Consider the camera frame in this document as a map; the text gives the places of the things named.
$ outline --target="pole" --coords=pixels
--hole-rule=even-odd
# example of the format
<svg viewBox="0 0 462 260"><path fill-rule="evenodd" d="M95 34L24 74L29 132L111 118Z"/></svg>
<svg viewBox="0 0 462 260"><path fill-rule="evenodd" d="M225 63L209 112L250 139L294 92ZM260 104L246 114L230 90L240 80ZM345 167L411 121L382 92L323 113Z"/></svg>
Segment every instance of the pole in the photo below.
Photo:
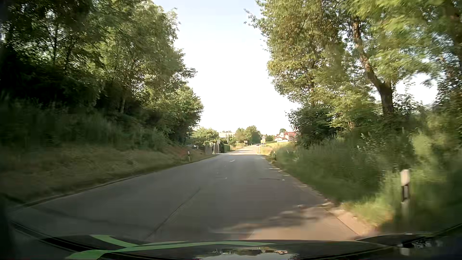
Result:
<svg viewBox="0 0 462 260"><path fill-rule="evenodd" d="M403 216L404 223L409 224L409 201L410 191L409 183L411 182L411 174L409 169L401 171L401 213Z"/></svg>

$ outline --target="grassy slope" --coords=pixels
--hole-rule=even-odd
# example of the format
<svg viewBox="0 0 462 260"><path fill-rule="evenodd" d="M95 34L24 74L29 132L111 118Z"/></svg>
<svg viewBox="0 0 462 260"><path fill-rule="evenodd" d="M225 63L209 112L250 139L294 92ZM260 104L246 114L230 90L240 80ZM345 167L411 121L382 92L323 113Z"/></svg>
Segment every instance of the grassy slope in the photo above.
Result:
<svg viewBox="0 0 462 260"><path fill-rule="evenodd" d="M400 175L384 159L389 150L364 153L342 140L310 149L288 145L276 150L276 165L386 232L437 231L460 223L462 153L432 150L434 142L422 134L413 137L413 146L418 159L411 170L408 220L401 215Z"/></svg>
<svg viewBox="0 0 462 260"><path fill-rule="evenodd" d="M13 153L1 149L3 193L32 201L73 192L109 181L188 163L187 150L167 147L163 152L109 146L79 145ZM192 161L211 155L192 150Z"/></svg>

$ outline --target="tree trunk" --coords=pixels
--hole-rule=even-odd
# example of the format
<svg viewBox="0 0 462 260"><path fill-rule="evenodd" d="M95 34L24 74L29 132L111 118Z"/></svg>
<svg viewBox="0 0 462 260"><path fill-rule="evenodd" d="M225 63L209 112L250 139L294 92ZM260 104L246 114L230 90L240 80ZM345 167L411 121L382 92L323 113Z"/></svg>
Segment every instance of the tree trunk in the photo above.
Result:
<svg viewBox="0 0 462 260"><path fill-rule="evenodd" d="M125 100L126 100L126 99L127 99L127 98L125 97L125 95L122 94L122 100L121 100L121 102L120 102L120 109L119 109L119 112L120 112L120 113L123 113L124 110L125 110Z"/></svg>
<svg viewBox="0 0 462 260"><path fill-rule="evenodd" d="M67 52L66 52L66 63L64 64L64 71L67 70L67 66L69 65L69 61L70 61L70 58L71 58L71 53L72 53L72 50L74 49L74 46L75 46L75 41L73 39L73 37L71 38L71 44L69 45L69 48L67 49Z"/></svg>
<svg viewBox="0 0 462 260"><path fill-rule="evenodd" d="M58 48L58 23L55 26L55 35L53 39L53 65L56 62L56 49Z"/></svg>
<svg viewBox="0 0 462 260"><path fill-rule="evenodd" d="M462 69L462 26L459 9L454 6L451 0L445 0L442 7L444 16L451 21L451 24L447 27L447 32L452 40L453 53L459 60L459 69Z"/></svg>
<svg viewBox="0 0 462 260"><path fill-rule="evenodd" d="M377 90L382 101L383 114L393 114L393 89L388 84L383 83Z"/></svg>
<svg viewBox="0 0 462 260"><path fill-rule="evenodd" d="M371 63L369 62L369 57L364 51L359 18L356 17L353 19L351 27L353 31L353 41L355 43L356 50L359 53L359 60L364 67L366 77L372 84L374 84L380 94L383 114L393 114L393 88L391 87L391 82L389 80L383 82L377 78Z"/></svg>

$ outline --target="sky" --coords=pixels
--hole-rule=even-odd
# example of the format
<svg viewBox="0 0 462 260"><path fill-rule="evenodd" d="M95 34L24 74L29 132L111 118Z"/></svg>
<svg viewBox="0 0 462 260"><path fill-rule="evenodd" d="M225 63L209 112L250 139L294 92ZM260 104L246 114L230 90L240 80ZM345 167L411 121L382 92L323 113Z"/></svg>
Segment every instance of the sky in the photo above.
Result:
<svg viewBox="0 0 462 260"><path fill-rule="evenodd" d="M249 21L244 9L259 14L254 0L154 3L165 11L176 8L181 24L175 47L183 49L186 66L198 72L189 86L204 104L200 126L235 131L255 125L262 134L277 134L280 128L292 130L286 113L298 105L275 91L266 68L269 53L264 50L263 36L244 24ZM436 88L420 86L424 79L416 77L408 92L429 104L436 97ZM405 92L403 84L398 84L397 92Z"/></svg>

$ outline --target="windshield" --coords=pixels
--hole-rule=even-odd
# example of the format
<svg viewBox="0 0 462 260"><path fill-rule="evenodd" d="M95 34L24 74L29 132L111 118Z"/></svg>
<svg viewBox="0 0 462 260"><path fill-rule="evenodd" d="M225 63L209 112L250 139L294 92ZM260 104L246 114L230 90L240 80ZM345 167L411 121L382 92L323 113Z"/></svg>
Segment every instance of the windshield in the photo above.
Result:
<svg viewBox="0 0 462 260"><path fill-rule="evenodd" d="M460 223L457 1L3 6L0 190L13 234L90 236L96 250Z"/></svg>

